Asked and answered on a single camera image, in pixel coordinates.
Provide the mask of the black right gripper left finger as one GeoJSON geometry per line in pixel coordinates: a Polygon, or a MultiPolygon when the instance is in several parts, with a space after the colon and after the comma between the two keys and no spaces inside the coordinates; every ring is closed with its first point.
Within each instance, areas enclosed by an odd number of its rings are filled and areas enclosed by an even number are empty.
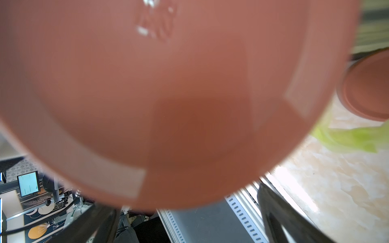
{"type": "Polygon", "coordinates": [[[49,243],[86,243],[95,235],[94,243],[112,243],[116,236],[121,210],[94,204],[49,243]]]}

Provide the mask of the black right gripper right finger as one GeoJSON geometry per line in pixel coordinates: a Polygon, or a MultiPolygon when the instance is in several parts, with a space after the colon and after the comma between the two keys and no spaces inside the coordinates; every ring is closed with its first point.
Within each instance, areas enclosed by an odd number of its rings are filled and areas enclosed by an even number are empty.
{"type": "Polygon", "coordinates": [[[296,243],[334,243],[267,185],[259,185],[257,198],[270,243],[288,243],[285,232],[296,243]]]}

